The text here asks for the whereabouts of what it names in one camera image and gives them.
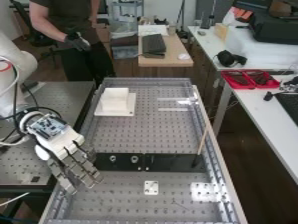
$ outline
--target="person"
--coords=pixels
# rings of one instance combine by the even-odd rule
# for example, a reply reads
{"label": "person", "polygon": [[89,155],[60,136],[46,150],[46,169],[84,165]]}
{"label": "person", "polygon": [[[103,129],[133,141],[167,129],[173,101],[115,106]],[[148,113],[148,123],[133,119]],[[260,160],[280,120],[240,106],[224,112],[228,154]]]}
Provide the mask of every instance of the person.
{"label": "person", "polygon": [[69,81],[96,81],[115,76],[113,63],[95,25],[100,0],[31,0],[34,28],[57,41]]}

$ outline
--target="red tray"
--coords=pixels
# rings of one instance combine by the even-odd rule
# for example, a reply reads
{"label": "red tray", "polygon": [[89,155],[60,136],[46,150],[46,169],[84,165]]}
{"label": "red tray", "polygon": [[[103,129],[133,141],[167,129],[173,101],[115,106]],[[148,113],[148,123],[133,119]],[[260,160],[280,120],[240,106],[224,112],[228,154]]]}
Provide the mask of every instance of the red tray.
{"label": "red tray", "polygon": [[265,71],[249,70],[244,71],[244,75],[250,78],[258,89],[276,89],[280,87],[280,82]]}
{"label": "red tray", "polygon": [[256,83],[242,71],[222,71],[221,75],[233,89],[256,88]]}

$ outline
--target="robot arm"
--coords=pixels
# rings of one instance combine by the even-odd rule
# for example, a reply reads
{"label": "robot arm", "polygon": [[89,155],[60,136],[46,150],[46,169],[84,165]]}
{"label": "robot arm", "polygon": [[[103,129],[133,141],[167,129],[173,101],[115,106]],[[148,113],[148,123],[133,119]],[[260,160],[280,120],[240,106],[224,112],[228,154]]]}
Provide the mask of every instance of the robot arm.
{"label": "robot arm", "polygon": [[44,114],[35,105],[26,102],[19,84],[36,68],[35,57],[30,53],[22,52],[0,32],[0,117],[3,119],[15,117],[14,120],[18,121],[15,128],[26,136],[23,139],[32,138],[35,140],[38,156],[47,161],[61,186],[73,194],[76,188],[69,173],[88,188],[99,183],[101,175],[81,148],[85,141],[84,136],[57,115]]}

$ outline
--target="floor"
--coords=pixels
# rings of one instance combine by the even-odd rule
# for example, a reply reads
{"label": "floor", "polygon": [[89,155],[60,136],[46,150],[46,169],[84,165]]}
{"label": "floor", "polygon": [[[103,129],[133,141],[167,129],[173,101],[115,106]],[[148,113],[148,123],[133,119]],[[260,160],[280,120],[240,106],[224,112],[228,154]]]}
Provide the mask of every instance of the floor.
{"label": "floor", "polygon": [[[32,48],[22,39],[16,44],[38,58],[47,50]],[[212,79],[206,77],[214,71],[196,45],[191,54],[195,67],[187,69],[183,77],[192,79],[208,100]],[[139,68],[137,59],[116,60],[115,68],[120,77],[153,76],[151,69]],[[181,77],[181,74],[181,69],[165,68],[155,77]],[[57,68],[51,59],[42,61],[31,79],[67,81],[59,56]],[[240,105],[226,112],[218,142],[249,223],[298,224],[298,186]]]}

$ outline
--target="black shirt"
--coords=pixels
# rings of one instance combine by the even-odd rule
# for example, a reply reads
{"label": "black shirt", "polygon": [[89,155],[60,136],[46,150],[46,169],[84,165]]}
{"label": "black shirt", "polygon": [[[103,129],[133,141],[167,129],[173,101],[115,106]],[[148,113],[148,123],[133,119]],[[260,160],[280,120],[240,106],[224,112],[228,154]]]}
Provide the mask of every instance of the black shirt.
{"label": "black shirt", "polygon": [[57,29],[69,34],[80,32],[91,44],[99,42],[96,30],[92,28],[91,0],[31,0],[50,9],[50,21]]}

